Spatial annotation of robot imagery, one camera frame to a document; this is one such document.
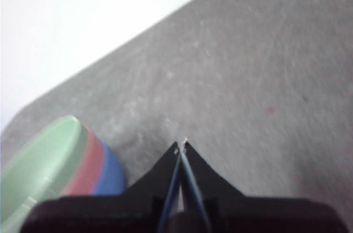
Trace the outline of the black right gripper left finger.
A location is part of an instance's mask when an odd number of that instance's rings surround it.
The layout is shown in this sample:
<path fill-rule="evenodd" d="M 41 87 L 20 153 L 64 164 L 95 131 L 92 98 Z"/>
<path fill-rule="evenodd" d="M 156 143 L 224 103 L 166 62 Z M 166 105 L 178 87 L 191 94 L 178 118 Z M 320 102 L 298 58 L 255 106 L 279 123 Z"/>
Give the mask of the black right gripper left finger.
<path fill-rule="evenodd" d="M 129 211 L 163 209 L 178 157 L 178 144 L 174 142 L 153 167 L 123 193 Z"/>

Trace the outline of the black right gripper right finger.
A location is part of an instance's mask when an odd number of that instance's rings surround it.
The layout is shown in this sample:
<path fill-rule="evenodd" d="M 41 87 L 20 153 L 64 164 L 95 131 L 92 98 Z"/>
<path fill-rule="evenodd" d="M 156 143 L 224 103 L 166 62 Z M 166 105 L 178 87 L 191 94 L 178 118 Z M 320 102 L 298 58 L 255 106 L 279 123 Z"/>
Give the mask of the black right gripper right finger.
<path fill-rule="evenodd" d="M 245 195 L 220 176 L 194 149 L 188 140 L 180 145 L 181 162 L 188 201 L 198 211 L 210 211 L 222 199 Z"/>

